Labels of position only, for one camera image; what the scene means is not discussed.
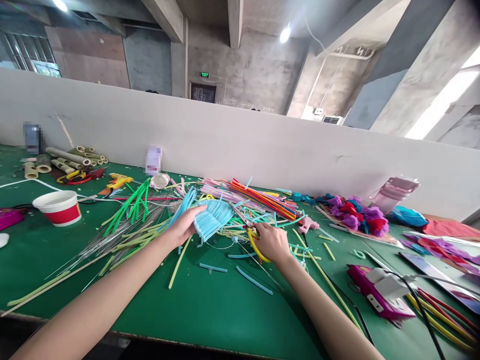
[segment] yellow scissors handle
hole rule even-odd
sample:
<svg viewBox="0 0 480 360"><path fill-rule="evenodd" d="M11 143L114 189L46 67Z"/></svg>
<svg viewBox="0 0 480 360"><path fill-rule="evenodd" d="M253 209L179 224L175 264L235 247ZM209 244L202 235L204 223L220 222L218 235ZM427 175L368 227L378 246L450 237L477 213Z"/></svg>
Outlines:
<svg viewBox="0 0 480 360"><path fill-rule="evenodd" d="M255 250L256 254L258 255L258 257L260 259L262 259L262 261L266 262L266 263L271 263L270 260L268 260L265 256L263 256L259 249L257 248L257 245L255 245L255 241L254 239L252 238L252 230L250 230L249 228L246 229L246 232L248 234L248 238L250 239L250 244L251 244L251 247L253 248L253 250Z"/></svg>

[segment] green table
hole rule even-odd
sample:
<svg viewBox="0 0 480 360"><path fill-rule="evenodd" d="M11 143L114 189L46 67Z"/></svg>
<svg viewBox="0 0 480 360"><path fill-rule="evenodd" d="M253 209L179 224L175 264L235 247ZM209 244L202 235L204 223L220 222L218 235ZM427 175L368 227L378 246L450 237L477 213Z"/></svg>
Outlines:
<svg viewBox="0 0 480 360"><path fill-rule="evenodd" d="M23 172L19 171L20 159L26 156L23 150L0 145L0 185L23 179ZM146 178L142 168L121 164L109 164L107 172L128 175L139 181ZM170 174L170 176L176 181L180 180L178 174ZM184 178L196 180L195 177L188 175ZM49 174L42 174L39 179L58 186ZM82 195L93 195L103 189L107 181L105 178L94 180L82 185L68 186L68 189L76 190ZM0 207L31 203L33 199L47 192L49 190L46 187L34 181L0 188ZM313 254L322 258L319 263L328 276L359 308L375 345L385 358L388 360L438 359L427 329L419 319L409 320L404 324L403 329L398 329L378 317L366 299L349 288L351 279L347 274L347 264L369 267L375 265L368 259L360 260L353 256L351 254L353 249L373 253L402 274L414 273L414 270L396 255L399 249L332 229L328 227L329 221L313 207L306 204L301 204L300 207L323 229L340 240L338 244L328 242L336 257L336 261L332 261L322 245L324 240L317 237L322 233L319 230L310 230L307 234ZM80 208L81 221L68 227L54 227L41 213L35 212L34 215L27 215L23 222L5 231L10 234L10 241L6 247L0 249L0 273L2 274L0 311L7 310L8 301L22 297L42 285L46 276L78 254L97 232L96 228L99 228L100 224L119 206L114 202L100 202L93 205L80 205ZM295 234L290 228L287 230L289 241L297 244L298 239ZM401 232L394 229L392 234L398 237ZM218 248L231 244L226 237L217 235L209 242ZM192 245L198 243L199 238L194 236ZM264 263L267 271L285 288L285 293L281 293L251 259L227 257L227 254L242 253L239 246L225 250L207 245L200 248L189 246L173 287L168 290L168 283L178 259L176 251L172 252L164 261L164 265L158 268L133 298L113 325L112 331L127 336L261 357L328 359L306 312L277 269L271 264ZM14 314L49 319L80 293L104 266L107 259L108 257L89 266L21 307ZM459 271L431 256L428 260L450 277L469 285L460 278ZM199 267L200 262L228 269L228 272L209 273L208 270ZM244 279L235 269L237 265L271 289L273 296ZM307 260L307 266L310 275L340 306L310 259ZM460 305L427 281L421 281L421 286L469 315ZM465 356L441 335L438 338L447 359L462 359Z"/></svg>

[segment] paper cup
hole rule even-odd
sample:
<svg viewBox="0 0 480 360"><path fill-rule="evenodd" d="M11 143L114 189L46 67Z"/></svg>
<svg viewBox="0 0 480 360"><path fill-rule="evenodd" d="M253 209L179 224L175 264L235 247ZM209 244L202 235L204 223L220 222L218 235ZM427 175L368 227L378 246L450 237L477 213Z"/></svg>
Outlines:
<svg viewBox="0 0 480 360"><path fill-rule="evenodd" d="M37 197L32 205L44 213L56 227L74 224L82 218L75 191L50 192Z"/></svg>

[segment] water bottle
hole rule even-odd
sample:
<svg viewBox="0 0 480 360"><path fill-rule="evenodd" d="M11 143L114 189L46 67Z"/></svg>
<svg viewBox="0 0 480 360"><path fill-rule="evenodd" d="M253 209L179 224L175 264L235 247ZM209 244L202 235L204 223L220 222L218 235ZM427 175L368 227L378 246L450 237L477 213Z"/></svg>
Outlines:
<svg viewBox="0 0 480 360"><path fill-rule="evenodd" d="M402 175L391 177L383 184L373 199L370 196L372 202L369 207L379 207L383 215L387 215L419 186L420 183L417 179L406 178Z"/></svg>

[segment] window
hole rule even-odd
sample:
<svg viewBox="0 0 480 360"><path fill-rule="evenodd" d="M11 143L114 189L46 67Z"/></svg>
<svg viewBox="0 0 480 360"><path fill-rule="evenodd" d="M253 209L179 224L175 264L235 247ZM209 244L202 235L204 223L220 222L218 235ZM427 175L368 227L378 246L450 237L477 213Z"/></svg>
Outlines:
<svg viewBox="0 0 480 360"><path fill-rule="evenodd" d="M15 33L6 33L5 38L19 69L62 77L47 38Z"/></svg>

